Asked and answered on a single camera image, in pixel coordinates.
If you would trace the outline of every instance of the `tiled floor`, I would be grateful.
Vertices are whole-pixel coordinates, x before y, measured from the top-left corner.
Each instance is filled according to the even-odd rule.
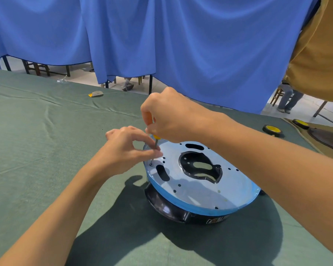
[[[8,57],[8,61],[12,71],[17,73],[26,73],[22,61],[20,59]],[[5,69],[5,65],[2,59],[0,60],[0,65],[3,69]],[[50,66],[50,70],[57,71],[60,73],[66,72],[65,66]],[[66,77],[65,80],[87,85],[100,86],[100,84],[98,84],[98,81],[96,80],[95,73],[89,72],[89,70],[91,70],[91,66],[89,63],[70,66],[70,70],[71,70],[71,77]],[[64,78],[64,76],[53,75],[51,76],[51,78],[58,80]],[[131,82],[134,84],[134,87],[131,90],[131,92],[148,95],[149,76],[146,76],[146,78],[142,80],[141,85],[138,85],[137,78],[133,78]],[[110,83],[109,87],[111,89],[121,90],[121,86],[123,83],[124,79],[121,77],[117,77],[116,84]],[[156,78],[153,78],[152,92],[162,92],[165,87],[166,85],[163,82],[157,80]],[[292,109],[291,114],[281,113],[276,110],[277,107],[276,105],[273,107],[269,103],[266,104],[261,114],[273,117],[289,118],[289,119],[297,118],[306,122],[333,126],[333,123],[322,118],[321,116],[317,116],[316,118],[312,117],[321,104],[322,104],[321,100],[304,95],[304,97]],[[333,120],[333,113],[328,111],[326,107],[322,109],[321,114]]]

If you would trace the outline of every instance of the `hand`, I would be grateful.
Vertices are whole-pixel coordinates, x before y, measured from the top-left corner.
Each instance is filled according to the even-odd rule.
[[[163,156],[160,147],[155,148],[155,141],[145,132],[135,127],[122,127],[106,133],[107,142],[87,163],[95,175],[102,180],[131,169],[139,162]],[[137,150],[133,141],[148,144],[150,150]]]
[[[173,143],[200,141],[200,131],[212,127],[212,121],[234,122],[225,114],[208,110],[171,87],[149,95],[141,111],[146,132]]]

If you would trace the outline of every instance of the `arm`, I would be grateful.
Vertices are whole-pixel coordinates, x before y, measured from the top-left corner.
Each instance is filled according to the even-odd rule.
[[[147,132],[175,143],[205,144],[239,168],[333,252],[333,159],[245,127],[172,88],[152,93],[141,111]],[[284,162],[279,163],[279,154]]]
[[[0,266],[64,265],[85,214],[103,183],[140,161],[163,155],[160,149],[134,149],[134,140],[154,147],[154,141],[134,127],[111,130],[106,138],[107,143],[0,258]]]

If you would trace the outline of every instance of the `yellow curtain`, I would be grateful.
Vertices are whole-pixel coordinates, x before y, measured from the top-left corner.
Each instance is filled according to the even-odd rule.
[[[302,93],[333,102],[333,0],[321,0],[301,32],[286,80]]]

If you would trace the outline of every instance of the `forearm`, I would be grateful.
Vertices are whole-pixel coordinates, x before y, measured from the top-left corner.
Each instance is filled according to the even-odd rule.
[[[64,265],[102,183],[83,167],[47,210],[0,259],[3,265]]]
[[[217,129],[204,129],[200,142],[239,168],[333,252],[333,159],[225,123],[208,124]]]

